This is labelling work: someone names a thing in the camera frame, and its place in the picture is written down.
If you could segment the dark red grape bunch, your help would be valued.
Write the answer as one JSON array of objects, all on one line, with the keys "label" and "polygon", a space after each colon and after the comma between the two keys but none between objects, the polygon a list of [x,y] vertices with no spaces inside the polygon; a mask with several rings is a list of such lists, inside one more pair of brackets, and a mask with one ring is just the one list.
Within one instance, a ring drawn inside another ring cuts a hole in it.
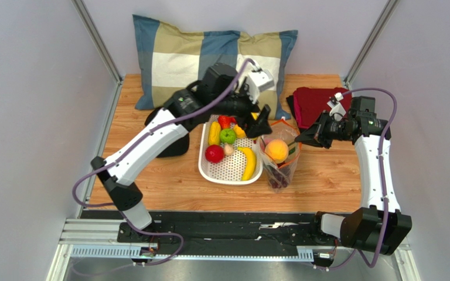
[{"label": "dark red grape bunch", "polygon": [[274,190],[287,188],[291,184],[292,172],[287,166],[282,168],[267,166],[266,173],[268,184]]}]

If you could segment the yellow banana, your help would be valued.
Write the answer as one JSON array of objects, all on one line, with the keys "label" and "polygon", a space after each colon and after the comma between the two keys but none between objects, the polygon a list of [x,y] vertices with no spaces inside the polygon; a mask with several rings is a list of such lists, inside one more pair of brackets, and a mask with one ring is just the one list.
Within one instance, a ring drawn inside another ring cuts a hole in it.
[{"label": "yellow banana", "polygon": [[257,165],[256,154],[252,150],[252,148],[248,148],[248,147],[238,147],[237,150],[242,152],[244,154],[244,156],[246,157],[246,166],[244,168],[241,180],[248,181],[253,177],[254,172],[255,172],[255,168]]}]

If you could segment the pink peach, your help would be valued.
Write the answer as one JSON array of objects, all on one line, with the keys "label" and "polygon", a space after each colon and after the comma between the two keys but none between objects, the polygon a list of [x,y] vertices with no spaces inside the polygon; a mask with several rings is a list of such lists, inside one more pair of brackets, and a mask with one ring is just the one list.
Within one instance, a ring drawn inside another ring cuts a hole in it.
[{"label": "pink peach", "polygon": [[271,141],[272,141],[272,139],[271,139],[271,138],[268,138],[268,137],[266,137],[266,136],[264,136],[264,137],[262,138],[262,142],[263,142],[264,146],[267,146]]}]

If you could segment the red folded cloth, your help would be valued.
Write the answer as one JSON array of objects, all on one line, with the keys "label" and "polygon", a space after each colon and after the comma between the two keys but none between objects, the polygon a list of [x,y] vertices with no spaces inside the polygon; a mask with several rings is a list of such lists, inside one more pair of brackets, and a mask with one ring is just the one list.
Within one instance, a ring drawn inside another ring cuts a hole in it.
[{"label": "red folded cloth", "polygon": [[299,130],[308,129],[324,111],[330,111],[327,104],[338,92],[346,92],[346,88],[308,88],[299,87],[286,98],[291,114]]}]

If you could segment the aluminium front rail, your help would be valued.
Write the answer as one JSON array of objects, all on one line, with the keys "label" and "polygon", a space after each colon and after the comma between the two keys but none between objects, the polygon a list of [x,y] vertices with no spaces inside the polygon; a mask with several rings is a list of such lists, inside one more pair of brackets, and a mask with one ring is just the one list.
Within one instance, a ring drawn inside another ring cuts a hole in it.
[{"label": "aluminium front rail", "polygon": [[302,261],[333,256],[344,247],[333,238],[316,242],[308,223],[157,221],[151,235],[140,234],[123,220],[67,220],[60,244],[74,245],[84,257],[211,261]]}]

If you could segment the small orange fruit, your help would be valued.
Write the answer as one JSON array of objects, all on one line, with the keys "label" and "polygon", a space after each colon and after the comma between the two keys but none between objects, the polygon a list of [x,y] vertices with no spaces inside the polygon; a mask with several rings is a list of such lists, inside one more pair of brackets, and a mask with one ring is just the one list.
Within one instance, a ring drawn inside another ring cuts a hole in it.
[{"label": "small orange fruit", "polygon": [[242,128],[240,128],[238,125],[233,126],[233,131],[235,132],[237,139],[243,139],[246,137],[245,131]]}]

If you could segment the orange yellow peach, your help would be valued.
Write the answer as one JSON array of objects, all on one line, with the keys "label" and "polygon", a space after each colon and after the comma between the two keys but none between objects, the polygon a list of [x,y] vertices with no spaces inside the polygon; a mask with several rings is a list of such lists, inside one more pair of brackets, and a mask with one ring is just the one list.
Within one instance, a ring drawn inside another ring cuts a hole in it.
[{"label": "orange yellow peach", "polygon": [[289,147],[282,139],[274,139],[266,145],[264,152],[276,164],[281,164],[289,156]]}]

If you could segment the black embroidered cap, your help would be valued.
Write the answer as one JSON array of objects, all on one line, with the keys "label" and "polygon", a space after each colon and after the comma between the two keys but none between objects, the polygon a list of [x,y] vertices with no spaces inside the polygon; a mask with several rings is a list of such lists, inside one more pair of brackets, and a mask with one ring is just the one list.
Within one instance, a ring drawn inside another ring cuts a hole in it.
[{"label": "black embroidered cap", "polygon": [[[147,116],[144,125],[148,126],[149,123],[153,121],[153,119],[156,117],[158,111],[161,109],[161,107],[155,108],[152,112],[149,113]],[[188,152],[190,146],[190,136],[189,134],[181,137],[171,145],[169,145],[165,150],[163,150],[157,158],[166,158],[166,157],[177,157],[182,156],[185,153]]]}]

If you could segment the blue beige checked pillow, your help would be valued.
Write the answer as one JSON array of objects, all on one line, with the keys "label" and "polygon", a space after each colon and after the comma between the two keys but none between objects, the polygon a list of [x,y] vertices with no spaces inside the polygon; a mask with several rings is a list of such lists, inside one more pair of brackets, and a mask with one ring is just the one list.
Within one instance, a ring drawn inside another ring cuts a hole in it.
[{"label": "blue beige checked pillow", "polygon": [[135,109],[162,106],[175,91],[202,79],[206,69],[216,63],[238,70],[246,58],[251,58],[272,74],[275,83],[261,93],[259,105],[269,105],[270,119],[290,119],[280,96],[297,30],[257,35],[238,30],[184,32],[146,16],[133,15],[132,19],[143,91]]}]

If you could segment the clear zip top bag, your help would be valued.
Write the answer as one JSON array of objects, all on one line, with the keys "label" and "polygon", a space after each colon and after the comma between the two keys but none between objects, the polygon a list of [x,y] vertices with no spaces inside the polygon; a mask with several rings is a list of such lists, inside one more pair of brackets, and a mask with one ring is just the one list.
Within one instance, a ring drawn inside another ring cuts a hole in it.
[{"label": "clear zip top bag", "polygon": [[258,139],[263,170],[269,188],[278,193],[287,188],[294,177],[301,154],[301,143],[295,138],[298,128],[280,119],[271,124],[272,133]]}]

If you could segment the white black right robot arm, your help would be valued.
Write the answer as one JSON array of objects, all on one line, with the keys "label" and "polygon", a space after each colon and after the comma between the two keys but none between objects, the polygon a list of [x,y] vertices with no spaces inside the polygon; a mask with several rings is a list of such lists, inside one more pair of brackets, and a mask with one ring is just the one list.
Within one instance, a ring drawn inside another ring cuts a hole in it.
[{"label": "white black right robot arm", "polygon": [[342,99],[341,93],[335,94],[328,102],[330,111],[323,111],[295,141],[325,149],[333,141],[353,144],[360,169],[360,207],[349,215],[317,212],[314,234],[320,241],[337,238],[347,248],[391,255],[412,229],[412,219],[401,212],[393,189],[388,121],[377,118],[374,98],[352,98],[349,110]]}]

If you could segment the aluminium frame post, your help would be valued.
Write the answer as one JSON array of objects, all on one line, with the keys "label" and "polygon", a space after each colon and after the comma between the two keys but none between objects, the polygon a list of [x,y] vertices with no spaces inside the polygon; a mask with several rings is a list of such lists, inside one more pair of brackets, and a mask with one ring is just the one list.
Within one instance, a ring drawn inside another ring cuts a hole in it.
[{"label": "aluminium frame post", "polygon": [[105,66],[107,67],[109,73],[113,77],[113,79],[117,82],[117,84],[121,84],[123,81],[123,77],[120,74],[117,66],[114,63],[114,60],[107,49],[106,44],[104,43],[96,24],[91,17],[88,8],[84,1],[82,0],[72,0],[72,4],[74,5],[79,17],[83,21],[95,47],[97,48]]},{"label": "aluminium frame post", "polygon": [[369,35],[364,41],[360,51],[358,52],[354,62],[350,66],[349,71],[342,80],[343,85],[350,87],[352,82],[355,80],[359,70],[367,59],[369,53],[371,52],[373,46],[380,37],[382,31],[386,27],[387,22],[392,17],[394,11],[398,7],[400,0],[388,0],[382,9],[379,17],[377,18],[375,24],[373,25]]}]

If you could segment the yellow mango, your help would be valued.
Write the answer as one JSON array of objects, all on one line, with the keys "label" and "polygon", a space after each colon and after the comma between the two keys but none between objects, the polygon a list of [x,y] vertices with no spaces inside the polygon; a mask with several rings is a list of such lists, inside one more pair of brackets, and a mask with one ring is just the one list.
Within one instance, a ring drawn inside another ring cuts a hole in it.
[{"label": "yellow mango", "polygon": [[252,112],[252,113],[251,113],[251,116],[252,116],[252,118],[253,118],[254,120],[257,120],[257,119],[258,119],[258,116],[259,116],[259,114],[258,114],[258,113],[256,113],[256,112]]}]

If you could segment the green scallion bunch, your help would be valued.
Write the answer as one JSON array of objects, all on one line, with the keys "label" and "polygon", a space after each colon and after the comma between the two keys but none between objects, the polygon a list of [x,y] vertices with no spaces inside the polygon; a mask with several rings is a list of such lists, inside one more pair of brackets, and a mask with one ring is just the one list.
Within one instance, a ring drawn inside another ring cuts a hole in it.
[{"label": "green scallion bunch", "polygon": [[288,144],[288,155],[293,154],[296,151],[296,147],[297,147],[297,142],[293,141],[291,143]]}]

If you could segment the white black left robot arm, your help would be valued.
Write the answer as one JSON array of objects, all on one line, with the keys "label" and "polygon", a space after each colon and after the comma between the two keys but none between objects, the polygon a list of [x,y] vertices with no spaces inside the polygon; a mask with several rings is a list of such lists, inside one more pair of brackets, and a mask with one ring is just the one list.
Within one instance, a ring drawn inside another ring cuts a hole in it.
[{"label": "white black left robot arm", "polygon": [[145,229],[153,222],[135,179],[165,149],[207,122],[211,115],[234,117],[249,138],[272,132],[268,123],[270,107],[259,108],[258,102],[260,94],[274,86],[274,78],[256,64],[245,73],[252,63],[247,59],[239,70],[223,63],[208,67],[202,79],[172,94],[152,121],[122,149],[90,162],[93,174],[134,231],[148,235]]}]

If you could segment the red apple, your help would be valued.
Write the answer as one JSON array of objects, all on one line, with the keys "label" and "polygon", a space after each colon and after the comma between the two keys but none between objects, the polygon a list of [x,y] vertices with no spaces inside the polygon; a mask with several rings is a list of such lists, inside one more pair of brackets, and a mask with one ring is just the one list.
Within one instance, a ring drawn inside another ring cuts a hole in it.
[{"label": "red apple", "polygon": [[204,152],[206,160],[210,163],[220,163],[224,159],[224,149],[220,145],[210,145]]}]

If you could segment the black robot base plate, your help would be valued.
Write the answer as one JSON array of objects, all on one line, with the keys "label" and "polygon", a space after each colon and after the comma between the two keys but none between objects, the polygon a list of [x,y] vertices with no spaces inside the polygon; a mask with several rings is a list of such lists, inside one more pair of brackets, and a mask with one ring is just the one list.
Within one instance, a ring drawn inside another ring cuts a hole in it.
[{"label": "black robot base plate", "polygon": [[314,213],[227,213],[206,211],[153,211],[153,222],[144,234],[133,230],[121,215],[112,210],[85,211],[84,219],[108,220],[114,229],[114,242],[155,246],[155,252],[203,258],[297,258],[302,249],[315,252],[337,250],[337,256],[351,252],[334,238],[315,232]]}]

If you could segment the beige garlic bulb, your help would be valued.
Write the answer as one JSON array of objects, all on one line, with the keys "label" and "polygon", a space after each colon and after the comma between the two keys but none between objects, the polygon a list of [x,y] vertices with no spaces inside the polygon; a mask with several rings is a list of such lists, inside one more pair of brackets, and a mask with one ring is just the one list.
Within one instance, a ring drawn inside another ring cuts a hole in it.
[{"label": "beige garlic bulb", "polygon": [[231,156],[235,152],[235,148],[233,145],[225,143],[223,146],[223,151],[226,156]]}]

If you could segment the white perforated plastic basket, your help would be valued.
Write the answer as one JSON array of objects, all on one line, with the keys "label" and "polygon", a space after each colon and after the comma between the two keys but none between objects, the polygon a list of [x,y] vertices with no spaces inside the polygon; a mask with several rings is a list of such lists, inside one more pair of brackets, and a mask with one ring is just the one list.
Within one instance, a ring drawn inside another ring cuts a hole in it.
[{"label": "white perforated plastic basket", "polygon": [[249,180],[243,181],[242,175],[247,166],[247,157],[241,151],[235,151],[230,156],[225,156],[224,159],[219,163],[212,163],[206,160],[205,150],[209,146],[209,130],[214,121],[218,120],[218,115],[212,115],[210,119],[203,125],[202,137],[200,141],[199,149],[199,162],[198,168],[201,175],[208,181],[219,184],[228,184],[234,186],[251,184],[257,181],[261,173],[263,172],[263,167],[260,158],[260,146],[256,140],[249,138],[242,138],[234,143],[234,147],[249,147],[256,155],[256,166],[253,171],[253,175]]}]

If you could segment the yellow corn cob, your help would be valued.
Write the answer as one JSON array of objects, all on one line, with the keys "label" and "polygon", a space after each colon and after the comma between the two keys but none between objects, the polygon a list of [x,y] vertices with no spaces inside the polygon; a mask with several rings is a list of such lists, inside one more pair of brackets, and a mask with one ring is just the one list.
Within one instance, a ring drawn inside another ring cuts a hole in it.
[{"label": "yellow corn cob", "polygon": [[211,145],[217,145],[219,146],[221,144],[220,141],[220,132],[221,132],[221,126],[217,121],[214,121],[211,123],[209,128],[209,134],[208,134],[208,144]]}]

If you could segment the right aluminium frame post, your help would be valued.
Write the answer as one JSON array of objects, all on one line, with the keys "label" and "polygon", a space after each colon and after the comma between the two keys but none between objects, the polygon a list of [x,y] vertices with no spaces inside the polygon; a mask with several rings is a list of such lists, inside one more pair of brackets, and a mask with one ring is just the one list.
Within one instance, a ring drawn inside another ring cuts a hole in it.
[{"label": "right aluminium frame post", "polygon": [[350,66],[349,71],[342,80],[343,85],[350,87],[352,82],[355,80],[359,70],[367,59],[369,53],[371,52],[373,46],[380,37],[382,31],[386,27],[387,22],[392,17],[394,11],[398,7],[400,0],[388,0],[382,9],[379,17],[377,18],[375,24],[373,25],[369,35],[364,41],[360,51],[358,52],[354,62]]}]

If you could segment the left aluminium frame post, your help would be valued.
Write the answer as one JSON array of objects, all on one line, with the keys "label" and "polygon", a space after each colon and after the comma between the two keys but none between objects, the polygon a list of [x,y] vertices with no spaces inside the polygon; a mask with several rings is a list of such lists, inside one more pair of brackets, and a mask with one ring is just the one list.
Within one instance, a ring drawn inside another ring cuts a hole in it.
[{"label": "left aluminium frame post", "polygon": [[91,17],[88,8],[84,1],[82,0],[72,0],[72,4],[74,5],[79,17],[83,21],[95,47],[97,48],[105,66],[107,67],[109,73],[113,77],[113,79],[117,82],[117,84],[121,84],[123,81],[123,77],[120,74],[117,66],[114,63],[114,60],[107,49],[106,44],[104,43],[96,24]]}]

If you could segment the green apple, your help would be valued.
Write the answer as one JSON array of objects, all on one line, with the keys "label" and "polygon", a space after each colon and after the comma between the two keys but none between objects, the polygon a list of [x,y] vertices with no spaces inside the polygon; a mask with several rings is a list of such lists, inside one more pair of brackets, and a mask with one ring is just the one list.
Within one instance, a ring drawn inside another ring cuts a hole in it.
[{"label": "green apple", "polygon": [[219,137],[220,137],[221,143],[228,143],[231,145],[234,144],[237,139],[237,135],[236,135],[235,131],[230,128],[222,129],[220,131]]}]

